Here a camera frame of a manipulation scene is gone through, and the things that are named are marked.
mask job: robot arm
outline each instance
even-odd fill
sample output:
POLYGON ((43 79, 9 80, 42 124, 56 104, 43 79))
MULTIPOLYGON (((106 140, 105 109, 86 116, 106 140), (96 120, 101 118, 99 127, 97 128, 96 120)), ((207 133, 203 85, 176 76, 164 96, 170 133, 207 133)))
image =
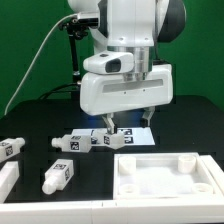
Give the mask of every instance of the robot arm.
POLYGON ((143 117, 150 119, 156 105, 173 97, 171 65, 153 66, 152 55, 157 42, 170 42, 182 32, 182 0, 68 2, 74 11, 92 12, 79 13, 78 20, 89 15, 99 20, 97 27, 90 27, 95 55, 84 61, 88 73, 81 85, 82 109, 104 115, 107 124, 114 112, 138 108, 145 108, 143 117))

